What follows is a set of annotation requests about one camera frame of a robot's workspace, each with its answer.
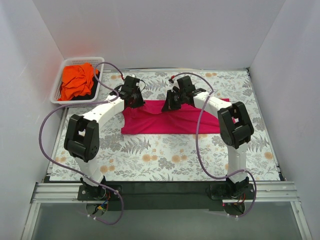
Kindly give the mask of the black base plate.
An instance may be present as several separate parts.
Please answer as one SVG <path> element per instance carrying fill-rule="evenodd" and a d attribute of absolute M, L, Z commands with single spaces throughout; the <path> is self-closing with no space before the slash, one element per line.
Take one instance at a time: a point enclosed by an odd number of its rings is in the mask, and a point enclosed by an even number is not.
<path fill-rule="evenodd" d="M 109 211 L 209 210 L 223 211 L 224 201 L 236 203 L 243 213 L 245 201 L 253 200 L 253 184 L 234 186 L 229 181 L 109 181 L 107 190 L 82 183 L 77 200 L 104 202 Z"/>

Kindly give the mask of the aluminium frame rail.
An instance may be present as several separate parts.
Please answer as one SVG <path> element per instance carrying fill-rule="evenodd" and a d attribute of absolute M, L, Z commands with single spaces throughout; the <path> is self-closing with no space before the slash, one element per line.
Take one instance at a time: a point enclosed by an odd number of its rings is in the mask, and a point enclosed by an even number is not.
<path fill-rule="evenodd" d="M 78 196 L 80 185 L 79 182 L 36 183 L 31 197 L 30 216 L 27 217 L 21 238 L 23 240 L 30 240 L 32 238 L 41 203 L 77 203 L 76 197 Z M 312 239 L 301 207 L 301 198 L 294 182 L 258 181 L 256 186 L 256 203 L 291 203 L 302 239 Z"/>

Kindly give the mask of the white plastic laundry basket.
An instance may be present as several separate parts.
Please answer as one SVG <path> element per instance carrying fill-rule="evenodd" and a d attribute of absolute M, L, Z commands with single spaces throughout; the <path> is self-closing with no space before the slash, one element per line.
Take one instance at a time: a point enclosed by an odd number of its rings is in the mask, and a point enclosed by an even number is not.
<path fill-rule="evenodd" d="M 73 58 L 67 58 L 65 59 L 62 64 L 60 65 L 58 74 L 55 78 L 51 94 L 50 94 L 50 101 L 53 104 L 59 104 L 59 105 L 68 105 L 68 104 L 80 104 L 81 106 L 87 106 L 88 103 L 93 103 L 98 98 L 98 93 L 101 84 L 98 82 L 96 94 L 93 99 L 91 100 L 68 100 L 68 101 L 59 101 L 59 98 L 61 97 L 61 86 L 62 86 L 62 74 L 63 70 L 67 66 L 74 66 L 74 65 L 82 65 L 85 63 L 90 63 L 93 67 L 96 67 L 97 64 L 104 62 L 105 59 L 103 57 L 96 57 L 96 56 L 86 56 L 86 57 L 73 57 Z"/>

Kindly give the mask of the black t shirt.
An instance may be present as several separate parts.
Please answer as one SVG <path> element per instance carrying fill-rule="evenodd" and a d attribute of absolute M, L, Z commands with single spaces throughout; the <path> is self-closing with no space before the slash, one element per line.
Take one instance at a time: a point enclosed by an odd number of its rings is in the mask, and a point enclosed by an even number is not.
<path fill-rule="evenodd" d="M 92 100 L 97 92 L 97 88 L 98 88 L 98 81 L 97 79 L 93 76 L 92 77 L 92 82 L 93 82 L 93 86 L 91 88 L 91 93 L 90 94 L 86 94 L 84 96 L 74 96 L 71 100 L 72 101 L 85 101 L 85 100 Z"/>

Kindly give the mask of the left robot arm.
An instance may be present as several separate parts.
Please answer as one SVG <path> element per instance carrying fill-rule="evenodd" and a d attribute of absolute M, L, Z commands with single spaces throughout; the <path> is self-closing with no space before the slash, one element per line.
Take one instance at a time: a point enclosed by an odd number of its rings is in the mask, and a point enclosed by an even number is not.
<path fill-rule="evenodd" d="M 138 108 L 145 104 L 140 88 L 141 80 L 135 76 L 125 77 L 122 85 L 117 86 L 105 99 L 83 115 L 69 118 L 64 140 L 64 148 L 75 159 L 80 171 L 80 178 L 86 193 L 95 200 L 106 196 L 106 183 L 100 171 L 96 156 L 100 148 L 100 128 L 116 114 L 126 108 Z"/>

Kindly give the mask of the orange t shirt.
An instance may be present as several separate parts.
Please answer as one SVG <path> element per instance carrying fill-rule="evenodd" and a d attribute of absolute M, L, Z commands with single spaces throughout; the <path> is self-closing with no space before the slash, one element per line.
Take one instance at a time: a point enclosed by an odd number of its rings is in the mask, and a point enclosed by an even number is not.
<path fill-rule="evenodd" d="M 70 65 L 63 69 L 61 96 L 59 101 L 70 101 L 73 97 L 91 93 L 94 67 L 90 63 Z"/>

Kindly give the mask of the floral patterned table mat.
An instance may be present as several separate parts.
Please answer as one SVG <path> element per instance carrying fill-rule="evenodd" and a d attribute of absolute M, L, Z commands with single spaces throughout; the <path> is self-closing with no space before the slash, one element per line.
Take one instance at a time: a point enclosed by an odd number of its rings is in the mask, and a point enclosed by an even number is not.
<path fill-rule="evenodd" d="M 277 181 L 279 171 L 247 71 L 198 71 L 197 88 L 243 102 L 254 127 L 246 166 L 257 181 Z M 209 181 L 228 171 L 228 150 L 219 134 L 123 135 L 117 114 L 100 129 L 99 170 L 108 181 Z"/>

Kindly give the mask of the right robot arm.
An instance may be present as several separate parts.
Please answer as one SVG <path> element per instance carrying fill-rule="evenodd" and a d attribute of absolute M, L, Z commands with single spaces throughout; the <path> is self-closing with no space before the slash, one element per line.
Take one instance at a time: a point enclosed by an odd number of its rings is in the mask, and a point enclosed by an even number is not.
<path fill-rule="evenodd" d="M 227 102 L 196 88 L 189 76 L 168 80 L 172 86 L 167 91 L 162 112 L 177 111 L 188 104 L 201 113 L 207 112 L 218 119 L 220 137 L 227 146 L 228 172 L 220 177 L 222 186 L 218 191 L 224 196 L 237 199 L 249 188 L 247 149 L 254 134 L 254 127 L 245 104 L 241 101 Z"/>

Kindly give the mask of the magenta t shirt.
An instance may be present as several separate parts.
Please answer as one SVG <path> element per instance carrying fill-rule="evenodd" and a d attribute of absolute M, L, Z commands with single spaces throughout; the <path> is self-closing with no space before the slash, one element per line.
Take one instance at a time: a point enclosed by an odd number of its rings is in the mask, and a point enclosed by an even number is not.
<path fill-rule="evenodd" d="M 195 134 L 201 110 L 188 104 L 181 109 L 162 112 L 163 100 L 146 100 L 141 107 L 127 107 L 123 112 L 123 135 Z"/>

